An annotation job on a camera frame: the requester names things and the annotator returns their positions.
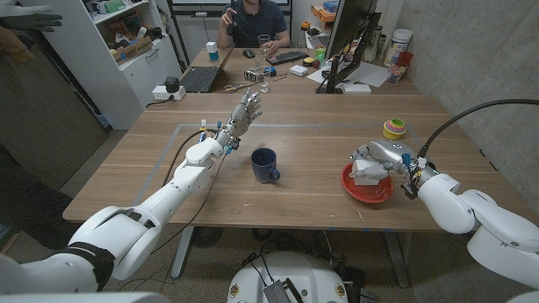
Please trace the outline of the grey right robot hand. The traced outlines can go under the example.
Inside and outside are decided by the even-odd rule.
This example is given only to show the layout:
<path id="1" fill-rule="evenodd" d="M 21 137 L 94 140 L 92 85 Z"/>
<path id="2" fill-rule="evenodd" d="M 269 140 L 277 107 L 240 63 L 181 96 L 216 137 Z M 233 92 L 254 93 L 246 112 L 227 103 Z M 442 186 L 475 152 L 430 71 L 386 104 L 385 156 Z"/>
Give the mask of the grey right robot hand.
<path id="1" fill-rule="evenodd" d="M 350 156 L 353 162 L 349 176 L 354 179 L 383 180 L 389 171 L 405 175 L 416 154 L 400 141 L 380 139 L 359 146 Z"/>

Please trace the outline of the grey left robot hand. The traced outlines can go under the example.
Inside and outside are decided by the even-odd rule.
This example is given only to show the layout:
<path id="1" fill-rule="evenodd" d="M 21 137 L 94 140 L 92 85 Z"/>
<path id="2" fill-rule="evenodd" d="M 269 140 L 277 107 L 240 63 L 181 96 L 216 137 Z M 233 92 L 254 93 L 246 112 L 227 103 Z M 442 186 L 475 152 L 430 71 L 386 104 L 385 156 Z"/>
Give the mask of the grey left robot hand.
<path id="1" fill-rule="evenodd" d="M 259 92 L 250 93 L 248 89 L 243 95 L 241 102 L 231 112 L 226 124 L 216 135 L 215 140 L 223 147 L 237 149 L 239 137 L 243 135 L 250 124 L 257 119 L 262 112 Z"/>

